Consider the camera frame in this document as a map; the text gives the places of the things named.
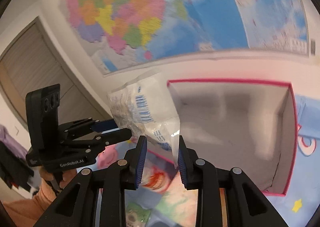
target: white plastic package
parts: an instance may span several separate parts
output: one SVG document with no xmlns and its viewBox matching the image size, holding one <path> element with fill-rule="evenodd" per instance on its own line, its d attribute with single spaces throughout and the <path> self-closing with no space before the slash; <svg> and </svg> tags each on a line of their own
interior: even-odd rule
<svg viewBox="0 0 320 227">
<path fill-rule="evenodd" d="M 148 71 L 108 94 L 109 107 L 119 128 L 129 128 L 138 138 L 172 151 L 178 164 L 180 120 L 166 81 Z"/>
</svg>

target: orange sleeve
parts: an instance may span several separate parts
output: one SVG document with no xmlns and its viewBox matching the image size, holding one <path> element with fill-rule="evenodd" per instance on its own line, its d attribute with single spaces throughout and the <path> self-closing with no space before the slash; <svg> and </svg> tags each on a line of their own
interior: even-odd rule
<svg viewBox="0 0 320 227">
<path fill-rule="evenodd" d="M 40 190 L 32 199 L 3 205 L 17 227 L 33 227 L 55 198 L 56 195 L 51 187 L 42 179 Z"/>
</svg>

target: open box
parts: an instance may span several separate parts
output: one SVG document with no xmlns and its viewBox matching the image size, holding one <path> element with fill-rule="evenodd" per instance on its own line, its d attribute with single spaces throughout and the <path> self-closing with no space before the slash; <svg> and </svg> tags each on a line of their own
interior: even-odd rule
<svg viewBox="0 0 320 227">
<path fill-rule="evenodd" d="M 168 88 L 187 147 L 217 168 L 241 168 L 265 194 L 286 195 L 297 147 L 290 83 L 189 79 Z"/>
</svg>

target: map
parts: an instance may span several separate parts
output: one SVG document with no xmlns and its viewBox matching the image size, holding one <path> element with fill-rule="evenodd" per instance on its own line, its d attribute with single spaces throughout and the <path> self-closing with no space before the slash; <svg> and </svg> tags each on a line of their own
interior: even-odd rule
<svg viewBox="0 0 320 227">
<path fill-rule="evenodd" d="M 60 9 L 103 75 L 225 49 L 308 56 L 301 0 L 61 0 Z"/>
</svg>

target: person's arm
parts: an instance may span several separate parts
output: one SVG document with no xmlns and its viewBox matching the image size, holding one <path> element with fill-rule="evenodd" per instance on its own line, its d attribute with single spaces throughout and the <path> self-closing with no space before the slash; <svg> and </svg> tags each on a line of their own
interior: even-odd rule
<svg viewBox="0 0 320 227">
<path fill-rule="evenodd" d="M 43 167 L 39 169 L 43 178 L 39 192 L 32 199 L 19 200 L 12 203 L 4 203 L 4 208 L 17 225 L 17 227 L 33 227 L 43 212 L 56 198 L 54 191 L 45 182 L 53 180 L 52 174 L 46 172 Z M 69 170 L 63 173 L 63 181 L 60 187 L 64 188 L 76 175 L 76 170 Z"/>
</svg>

